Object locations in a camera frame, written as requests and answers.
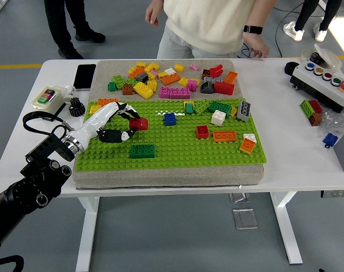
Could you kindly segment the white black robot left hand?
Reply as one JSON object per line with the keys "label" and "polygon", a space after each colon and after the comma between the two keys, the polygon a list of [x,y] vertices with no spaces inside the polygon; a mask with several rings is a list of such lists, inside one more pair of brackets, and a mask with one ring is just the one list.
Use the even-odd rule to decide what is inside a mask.
{"label": "white black robot left hand", "polygon": [[127,120],[130,120],[131,116],[137,119],[141,118],[136,110],[127,103],[112,102],[101,107],[84,122],[81,128],[67,133],[62,138],[62,142],[77,153],[85,151],[90,139],[94,137],[99,137],[100,141],[104,143],[121,143],[128,140],[137,132],[136,127],[127,131],[104,129],[106,123],[116,114]]}

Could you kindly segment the person's right hand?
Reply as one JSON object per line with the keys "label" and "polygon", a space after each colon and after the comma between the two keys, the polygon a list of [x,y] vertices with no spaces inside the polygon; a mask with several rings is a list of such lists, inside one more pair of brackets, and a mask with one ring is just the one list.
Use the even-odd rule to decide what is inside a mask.
{"label": "person's right hand", "polygon": [[157,27],[159,25],[158,16],[163,10],[163,0],[152,0],[149,6],[146,8],[145,21],[151,25]]}

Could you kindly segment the person's left hand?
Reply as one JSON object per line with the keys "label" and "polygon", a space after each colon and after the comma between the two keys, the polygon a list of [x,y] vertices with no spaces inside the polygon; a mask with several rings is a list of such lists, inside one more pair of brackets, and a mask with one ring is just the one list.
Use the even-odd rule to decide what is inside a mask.
{"label": "person's left hand", "polygon": [[260,35],[244,32],[243,39],[246,45],[249,47],[249,52],[253,53],[253,57],[268,57],[270,48],[264,43]]}

